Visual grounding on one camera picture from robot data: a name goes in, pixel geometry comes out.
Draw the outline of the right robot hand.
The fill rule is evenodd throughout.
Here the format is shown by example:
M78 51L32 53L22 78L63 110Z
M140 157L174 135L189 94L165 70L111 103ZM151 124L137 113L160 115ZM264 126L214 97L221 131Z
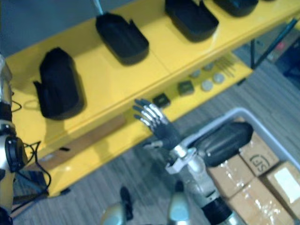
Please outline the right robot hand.
M181 136L166 115L154 103L146 99L135 99L132 108L139 114L134 118L144 124L160 141L162 148L172 150L181 142Z

